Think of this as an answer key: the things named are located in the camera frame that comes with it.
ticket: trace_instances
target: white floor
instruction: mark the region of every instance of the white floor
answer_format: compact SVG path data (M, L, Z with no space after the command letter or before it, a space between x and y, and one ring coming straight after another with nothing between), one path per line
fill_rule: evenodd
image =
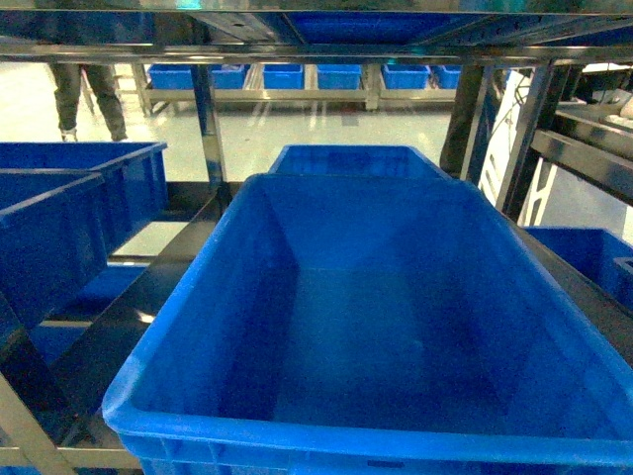
M121 73L126 66L118 66ZM130 81L122 87L132 89ZM0 64L0 141L58 141L54 85L43 64ZM205 181L206 168L194 105L169 106L150 118L143 116L136 95L124 95L126 121L133 141L165 141L169 181ZM450 109L411 105L375 113L350 106L313 102L297 105L253 104L220 113L226 159L226 180L243 181L267 171L288 143L380 143L416 146L439 160ZM84 101L78 115L81 141L106 141L109 134L99 112L91 115Z

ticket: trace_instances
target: blue bin on shelf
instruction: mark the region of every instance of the blue bin on shelf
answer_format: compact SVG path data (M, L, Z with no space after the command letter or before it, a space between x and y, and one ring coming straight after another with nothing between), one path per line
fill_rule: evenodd
M462 66L432 66L440 89L457 89Z
M316 66L319 89L358 89L361 73L359 64L318 64Z
M607 230L526 228L581 274L633 310L633 247Z
M145 473L594 474L633 467L631 387L474 187L267 174L103 414Z
M1 168L48 168L100 173L108 252L140 231L167 205L160 142L0 142Z
M304 66L302 64L265 64L264 88L303 89Z
M288 17L308 43L336 45L405 45L482 18L385 12L308 12Z
M450 180L418 150L399 145L286 145L270 173Z
M431 69L415 64L385 64L383 77L387 89L425 89Z
M28 329L106 267L99 174L0 171L0 293Z
M147 71L154 89L193 89L191 66L187 64L153 64Z
M217 89L241 89L248 68L244 64L212 64L209 73ZM191 66L187 64L153 64L148 70L154 89L193 89Z

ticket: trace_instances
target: metal beam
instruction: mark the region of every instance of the metal beam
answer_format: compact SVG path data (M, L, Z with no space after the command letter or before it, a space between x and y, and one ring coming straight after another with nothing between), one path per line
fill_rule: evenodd
M633 134L578 117L573 109L556 113L552 131L633 160Z
M468 137L468 143L464 153L464 163L462 164L462 171L460 179L468 180L475 185L479 184L479 180L482 176L482 169L484 168L484 162L486 161L486 152L488 151L489 130L487 126L487 118L485 114L488 113L487 107L491 107L489 94L491 94L491 88L493 86L493 80L495 75L495 68L488 66L484 69L479 94L477 95L477 105L473 114L473 122L471 124L471 130ZM460 104L456 101L456 107L460 107Z
M33 10L42 8L24 0L3 0L5 10ZM632 0L92 0L90 2L54 2L45 4L47 10L107 10L107 11L169 11L169 12L409 12L409 13L535 13L535 14L633 14Z
M444 47L384 45L200 45L98 47L5 44L0 61L96 63L384 63L528 66L633 61L631 47Z
M191 66L191 75L209 184L212 189L216 189L225 181L225 157L220 136L220 121L214 101L214 88L209 77L209 69L204 64Z
M534 133L537 129L550 129L552 126L569 71L568 66L550 63L536 69L532 78L497 198L497 208L514 221L521 214L538 163L538 153L530 147Z
M18 447L0 447L0 467L27 467L31 462Z
M60 447L57 452L76 468L140 468L138 459L124 448Z
M464 167L469 138L472 136L473 130L479 126L479 118L483 108L479 109L478 115L478 106L480 98L483 105L483 97L486 95L487 87L484 71L485 69L480 66L464 67L457 85L451 122L439 159L441 168L455 177L460 174Z
M549 162L633 205L633 161L551 131L537 131L532 147Z
M0 374L0 428L42 475L75 475L11 385Z

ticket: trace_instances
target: shoe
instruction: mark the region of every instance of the shoe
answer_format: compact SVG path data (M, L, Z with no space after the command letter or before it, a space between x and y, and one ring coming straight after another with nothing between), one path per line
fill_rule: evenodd
M77 140L77 129L71 129L69 131L61 131L62 142L79 142Z

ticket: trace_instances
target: person's leg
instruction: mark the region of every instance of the person's leg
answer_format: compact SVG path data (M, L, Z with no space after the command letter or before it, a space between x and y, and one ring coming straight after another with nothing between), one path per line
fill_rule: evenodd
M79 64L50 64L55 79L55 105L59 116L59 129L66 141L77 140L77 108L81 94L81 67Z
M92 91L97 96L97 104L106 119L112 140L119 142L127 139L126 120L123 117L123 108L117 97L115 78L110 67L96 64L84 64L82 67L86 71Z

